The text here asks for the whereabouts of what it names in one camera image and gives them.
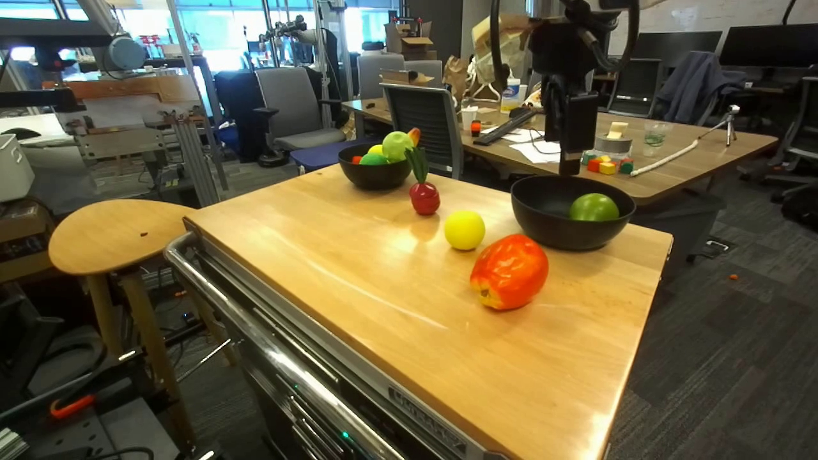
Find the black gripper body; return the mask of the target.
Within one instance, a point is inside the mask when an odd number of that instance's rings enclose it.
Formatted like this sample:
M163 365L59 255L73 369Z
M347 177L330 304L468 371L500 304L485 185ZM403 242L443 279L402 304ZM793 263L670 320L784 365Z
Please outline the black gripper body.
M595 141L595 95L586 80L599 67L595 35L572 20L543 20L530 51L543 76L544 138L566 153L589 152Z

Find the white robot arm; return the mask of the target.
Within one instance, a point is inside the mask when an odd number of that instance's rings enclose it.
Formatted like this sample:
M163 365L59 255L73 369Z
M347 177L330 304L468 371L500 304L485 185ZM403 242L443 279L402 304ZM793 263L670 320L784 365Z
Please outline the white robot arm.
M526 17L532 67L543 76L544 138L559 146L563 177L580 172L580 155L595 143L595 72L618 72L640 39L640 0L559 0L563 14Z

